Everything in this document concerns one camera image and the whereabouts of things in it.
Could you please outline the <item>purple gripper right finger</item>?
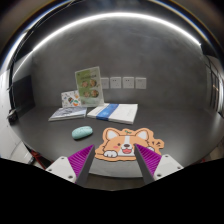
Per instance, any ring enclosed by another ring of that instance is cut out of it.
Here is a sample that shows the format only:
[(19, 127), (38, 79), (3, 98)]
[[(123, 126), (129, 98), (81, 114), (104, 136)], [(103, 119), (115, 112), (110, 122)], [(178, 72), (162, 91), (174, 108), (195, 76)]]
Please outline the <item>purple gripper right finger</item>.
[(135, 156), (145, 184), (150, 184), (183, 169), (183, 166), (170, 155), (159, 155), (139, 144), (135, 145)]

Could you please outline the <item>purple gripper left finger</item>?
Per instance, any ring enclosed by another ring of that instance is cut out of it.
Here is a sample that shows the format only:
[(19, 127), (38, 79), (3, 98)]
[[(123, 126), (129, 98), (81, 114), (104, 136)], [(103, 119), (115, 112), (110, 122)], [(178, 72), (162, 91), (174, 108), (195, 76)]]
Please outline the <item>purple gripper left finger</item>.
[(69, 157), (59, 157), (46, 171), (84, 187), (94, 156), (95, 146), (90, 145)]

